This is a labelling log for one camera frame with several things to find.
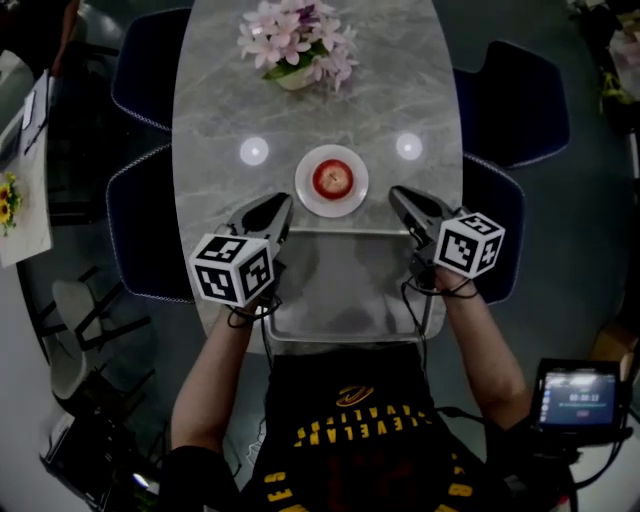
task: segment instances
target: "person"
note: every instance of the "person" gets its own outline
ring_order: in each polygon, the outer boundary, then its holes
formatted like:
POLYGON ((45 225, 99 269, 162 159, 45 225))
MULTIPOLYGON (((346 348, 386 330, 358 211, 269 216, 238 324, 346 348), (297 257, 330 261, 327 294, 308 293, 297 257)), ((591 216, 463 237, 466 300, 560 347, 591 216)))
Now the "person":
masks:
MULTIPOLYGON (((464 280, 436 270, 440 290, 464 280)), ((473 282, 456 294, 472 297, 444 301, 473 396, 485 420, 508 431, 529 415, 531 393, 473 282)), ((251 326, 228 320, 241 321, 221 313, 176 401, 161 510, 516 510, 499 471, 487 471, 435 411, 415 344, 275 356, 267 435, 239 492, 222 447, 251 326)), ((488 464, 501 451, 489 431, 488 464)))
POLYGON ((14 0, 11 8, 0 5, 0 54, 15 53, 36 80, 45 69, 60 77, 79 7, 80 0, 14 0))

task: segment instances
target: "metal tray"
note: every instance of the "metal tray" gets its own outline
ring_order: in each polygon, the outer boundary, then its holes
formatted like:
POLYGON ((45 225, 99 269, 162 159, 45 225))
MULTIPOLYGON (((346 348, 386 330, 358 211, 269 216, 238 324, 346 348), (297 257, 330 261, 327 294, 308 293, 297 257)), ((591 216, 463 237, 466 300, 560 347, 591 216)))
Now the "metal tray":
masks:
MULTIPOLYGON (((408 233, 292 231, 278 260, 287 266, 267 319, 275 341, 362 343, 418 341, 402 301, 413 240, 408 233)), ((411 289, 407 298, 424 332, 433 301, 411 289)))

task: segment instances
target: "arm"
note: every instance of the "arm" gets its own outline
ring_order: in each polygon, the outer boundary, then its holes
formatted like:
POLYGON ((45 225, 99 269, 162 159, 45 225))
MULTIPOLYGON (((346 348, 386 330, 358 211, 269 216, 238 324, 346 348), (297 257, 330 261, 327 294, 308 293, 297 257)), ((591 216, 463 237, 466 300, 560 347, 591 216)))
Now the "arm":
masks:
POLYGON ((51 66, 51 72, 53 73, 53 76, 58 77, 62 72, 62 56, 67 49, 67 45, 69 44, 69 40, 71 39, 71 34, 73 33, 73 29, 76 26, 79 7, 80 0, 71 0, 69 2, 69 5, 67 5, 64 10, 64 17, 62 18, 62 36, 60 38, 60 48, 58 49, 58 54, 53 61, 53 65, 51 66))
MULTIPOLYGON (((257 303, 247 306, 253 314, 257 303)), ((233 329, 227 325, 224 308, 211 335, 182 386, 171 418, 171 444, 200 446, 222 453, 231 410, 238 387, 238 375, 251 338, 252 326, 233 329)), ((231 316, 234 325, 243 320, 231 316)))
MULTIPOLYGON (((464 278, 438 267, 436 286, 453 289, 464 278)), ((473 295, 469 282, 456 293, 473 295)), ((444 297, 471 391, 482 415, 509 429, 529 415, 531 393, 522 370, 480 295, 472 299, 444 297)))

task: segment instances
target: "logo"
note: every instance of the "logo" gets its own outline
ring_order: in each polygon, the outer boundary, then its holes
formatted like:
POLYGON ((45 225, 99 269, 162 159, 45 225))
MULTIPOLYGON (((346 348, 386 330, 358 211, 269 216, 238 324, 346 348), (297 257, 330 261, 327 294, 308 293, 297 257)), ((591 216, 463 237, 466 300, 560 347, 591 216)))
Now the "logo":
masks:
POLYGON ((351 407, 362 402, 371 393, 373 393, 373 388, 368 386, 348 386, 340 391, 340 394, 344 396, 338 399, 336 405, 338 407, 351 407))

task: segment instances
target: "flower vase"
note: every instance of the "flower vase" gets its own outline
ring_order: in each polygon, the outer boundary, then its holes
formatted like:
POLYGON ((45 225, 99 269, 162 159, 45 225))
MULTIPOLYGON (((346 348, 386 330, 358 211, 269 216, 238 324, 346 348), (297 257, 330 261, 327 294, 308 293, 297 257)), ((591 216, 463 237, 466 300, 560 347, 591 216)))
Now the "flower vase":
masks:
POLYGON ((275 82, 287 91, 297 91, 303 89, 314 82, 313 73, 306 75, 309 68, 302 68, 290 73, 282 78, 278 78, 275 82))

